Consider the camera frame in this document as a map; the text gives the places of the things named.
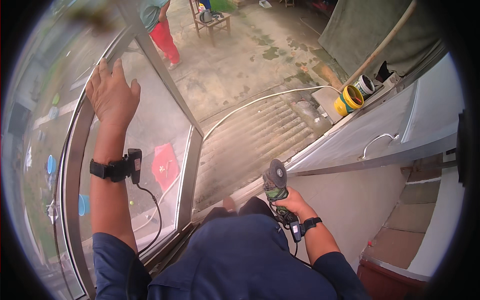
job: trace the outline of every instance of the man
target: man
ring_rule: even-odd
[[[155,44],[163,51],[164,61],[170,60],[168,69],[171,71],[181,63],[181,60],[168,26],[169,6],[170,0],[146,0],[140,7],[140,19]]]
[[[140,101],[139,84],[134,79],[128,87],[120,59],[112,73],[102,59],[86,93],[100,120],[93,161],[121,160]],[[288,198],[275,205],[285,206],[302,223],[318,216],[296,190],[288,191]],[[232,199],[225,199],[192,235],[180,259],[153,280],[136,258],[125,180],[92,175],[90,205],[98,300],[126,299],[132,261],[130,299],[369,299],[323,223],[304,237],[310,269],[291,256],[283,230],[256,197],[238,214]]]

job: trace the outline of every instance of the grinding disc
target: grinding disc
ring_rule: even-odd
[[[270,174],[270,179],[277,187],[284,188],[287,186],[287,171],[281,161],[278,159],[272,160],[268,173]]]

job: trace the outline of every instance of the person in red pants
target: person in red pants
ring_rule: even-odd
[[[170,60],[168,69],[175,69],[180,63],[180,54],[173,43],[168,26],[167,10],[170,0],[146,0],[140,7],[140,18],[155,44],[163,51],[165,60]]]

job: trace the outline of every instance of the metal handle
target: metal handle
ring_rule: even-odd
[[[400,135],[398,133],[395,133],[395,135],[391,135],[389,133],[382,133],[380,134],[379,136],[377,136],[376,138],[374,138],[373,140],[371,140],[366,146],[365,148],[363,149],[363,156],[360,156],[358,158],[358,160],[362,160],[362,159],[365,159],[365,156],[367,155],[367,148],[368,146],[370,146],[373,142],[375,142],[376,140],[378,140],[379,138],[381,137],[384,137],[384,136],[388,136],[390,137],[392,140],[396,140]]]

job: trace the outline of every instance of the shoe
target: shoe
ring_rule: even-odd
[[[168,67],[168,70],[171,71],[171,70],[174,70],[176,69],[176,67],[181,64],[181,60],[179,60],[179,62],[177,63],[170,63],[170,66]]]

